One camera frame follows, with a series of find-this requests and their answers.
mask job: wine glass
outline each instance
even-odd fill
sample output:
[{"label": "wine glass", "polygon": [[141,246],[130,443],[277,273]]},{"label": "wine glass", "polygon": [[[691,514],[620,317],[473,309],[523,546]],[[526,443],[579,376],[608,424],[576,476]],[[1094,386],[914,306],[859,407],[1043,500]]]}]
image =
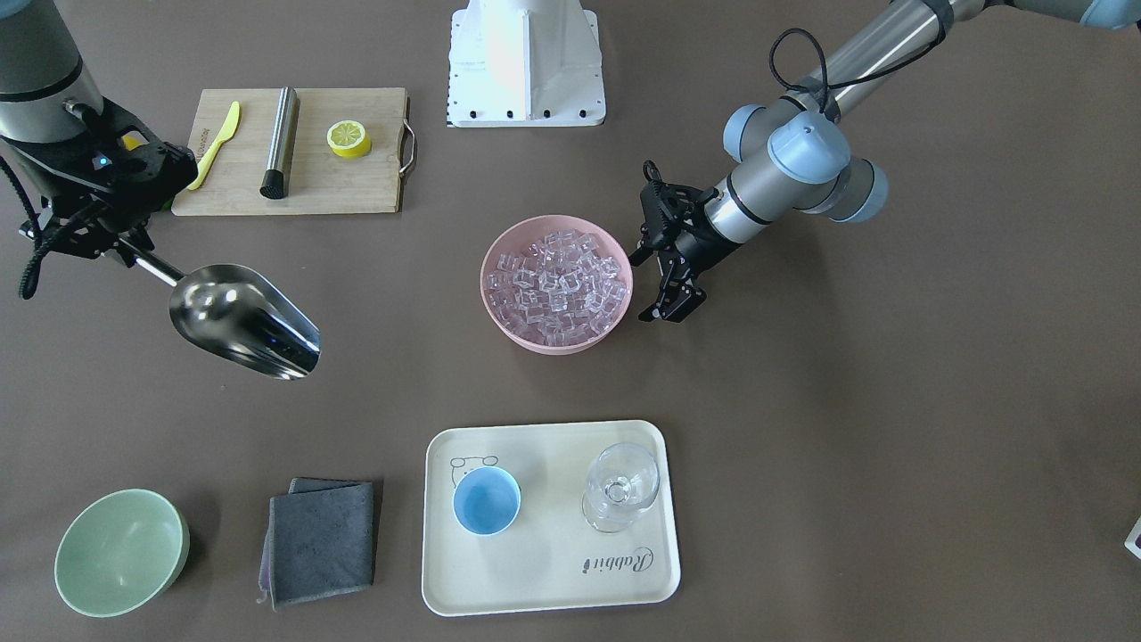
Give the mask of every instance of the wine glass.
[{"label": "wine glass", "polygon": [[637,444],[610,446],[590,465],[582,514],[600,533],[618,533],[654,505],[657,462]]}]

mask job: brown table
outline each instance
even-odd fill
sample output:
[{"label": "brown table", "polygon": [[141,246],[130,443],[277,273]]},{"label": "brown table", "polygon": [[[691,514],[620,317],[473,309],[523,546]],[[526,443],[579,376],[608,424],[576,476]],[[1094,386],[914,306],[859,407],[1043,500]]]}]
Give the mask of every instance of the brown table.
[{"label": "brown table", "polygon": [[[776,98],[785,27],[835,49],[883,6],[586,2],[601,127],[444,125],[462,1],[78,2],[103,92],[185,141],[203,88],[406,87],[420,159],[398,214],[154,217],[184,268],[250,265],[321,327],[297,383],[184,342],[165,285],[31,245],[0,189],[0,639],[1138,640],[1141,38],[997,8],[847,117],[891,197],[858,226],[790,216],[702,278],[683,325],[626,318],[570,358],[491,324],[476,273],[512,222],[565,212],[629,246],[641,162],[707,186],[722,124]],[[782,68],[815,63],[788,43]],[[636,270],[633,308],[657,273]],[[645,418],[670,449],[682,580],[636,608],[444,619],[420,598],[423,455],[455,426]],[[291,477],[385,480],[371,590],[254,600],[268,498]],[[57,598],[79,511],[151,488],[192,553],[107,621]]]}]

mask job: folded towel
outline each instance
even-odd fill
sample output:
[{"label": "folded towel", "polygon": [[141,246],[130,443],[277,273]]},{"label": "folded towel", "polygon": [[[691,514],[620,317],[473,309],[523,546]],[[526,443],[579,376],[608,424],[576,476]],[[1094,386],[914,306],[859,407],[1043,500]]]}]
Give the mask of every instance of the folded towel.
[{"label": "folded towel", "polygon": [[372,585],[373,487],[297,478],[269,499],[258,584],[274,610]]}]

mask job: cutting board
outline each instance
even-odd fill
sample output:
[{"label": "cutting board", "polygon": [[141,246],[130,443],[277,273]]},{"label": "cutting board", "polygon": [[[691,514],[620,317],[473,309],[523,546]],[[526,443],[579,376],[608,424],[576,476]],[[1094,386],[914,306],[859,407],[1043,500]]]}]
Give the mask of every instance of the cutting board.
[{"label": "cutting board", "polygon": [[[371,213],[400,209],[400,145],[408,94],[389,89],[298,89],[297,136],[289,195],[280,200],[258,189],[266,171],[281,89],[205,89],[194,115],[188,147],[199,159],[226,120],[229,104],[242,105],[234,138],[221,146],[205,182],[184,190],[171,205],[179,216]],[[372,138],[372,151],[342,159],[325,135],[341,120],[356,120]]]}]

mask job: metal scoop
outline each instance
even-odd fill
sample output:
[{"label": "metal scoop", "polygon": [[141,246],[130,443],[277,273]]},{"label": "metal scoop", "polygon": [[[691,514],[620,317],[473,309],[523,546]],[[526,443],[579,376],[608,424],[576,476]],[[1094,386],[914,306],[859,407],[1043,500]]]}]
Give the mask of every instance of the metal scoop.
[{"label": "metal scoop", "polygon": [[278,380],[300,380],[321,357],[321,332],[249,267],[208,265],[189,274],[128,239],[136,262],[175,287],[170,319],[186,341]]}]

